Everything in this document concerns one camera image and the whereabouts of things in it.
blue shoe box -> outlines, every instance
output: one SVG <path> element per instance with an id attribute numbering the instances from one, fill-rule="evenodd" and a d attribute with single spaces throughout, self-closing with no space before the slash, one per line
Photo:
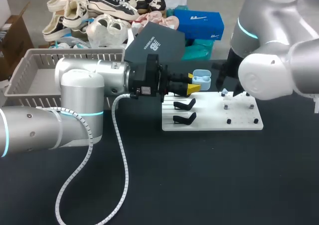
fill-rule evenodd
<path id="1" fill-rule="evenodd" d="M 178 31 L 185 33 L 186 39 L 221 40 L 224 23 L 219 12 L 175 9 L 179 19 Z"/>

white plastic basket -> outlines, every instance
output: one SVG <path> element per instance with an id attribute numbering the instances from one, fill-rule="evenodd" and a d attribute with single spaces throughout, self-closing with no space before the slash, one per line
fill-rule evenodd
<path id="1" fill-rule="evenodd" d="M 103 49 L 29 49 L 16 67 L 4 93 L 5 106 L 58 107 L 61 92 L 54 81 L 55 65 L 61 58 L 101 59 L 121 62 L 125 50 Z M 113 98 L 106 98 L 105 109 L 110 109 Z"/>

black shoe box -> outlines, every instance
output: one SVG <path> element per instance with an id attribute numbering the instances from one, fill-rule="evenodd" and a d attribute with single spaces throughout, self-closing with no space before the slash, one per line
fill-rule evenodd
<path id="1" fill-rule="evenodd" d="M 126 49 L 124 61 L 146 62 L 148 54 L 158 54 L 160 63 L 166 63 L 181 60 L 184 52 L 184 33 L 148 22 Z"/>

black table surface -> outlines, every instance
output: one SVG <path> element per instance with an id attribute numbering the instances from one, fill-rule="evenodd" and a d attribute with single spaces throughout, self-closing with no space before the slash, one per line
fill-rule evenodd
<path id="1" fill-rule="evenodd" d="M 181 62 L 169 68 L 192 72 L 209 65 Z M 234 85 L 227 80 L 226 88 Z M 318 224 L 314 103 L 294 94 L 257 104 L 262 131 L 164 132 L 159 98 L 121 100 L 117 120 L 130 184 L 109 224 Z M 87 147 L 64 148 L 0 159 L 0 224 L 58 224 L 57 194 L 86 152 Z M 62 198 L 63 220 L 100 222 L 117 205 L 123 187 L 123 161 L 108 111 L 102 141 Z"/>

black clip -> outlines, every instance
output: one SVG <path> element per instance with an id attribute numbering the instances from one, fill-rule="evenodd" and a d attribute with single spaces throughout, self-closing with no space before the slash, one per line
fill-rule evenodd
<path id="1" fill-rule="evenodd" d="M 196 103 L 196 99 L 193 98 L 189 104 L 183 104 L 183 103 L 180 103 L 180 102 L 177 102 L 175 101 L 174 102 L 174 107 L 175 109 L 178 108 L 178 109 L 182 109 L 182 110 L 186 110 L 186 111 L 189 111 L 193 108 L 194 104 Z"/>
<path id="2" fill-rule="evenodd" d="M 180 116 L 173 116 L 174 123 L 184 124 L 184 125 L 191 125 L 194 120 L 196 119 L 196 113 L 193 113 L 188 119 L 180 117 Z"/>
<path id="3" fill-rule="evenodd" d="M 241 94 L 242 92 L 244 92 L 243 86 L 240 83 L 237 83 L 235 90 L 234 90 L 234 93 L 233 93 L 233 97 Z"/>

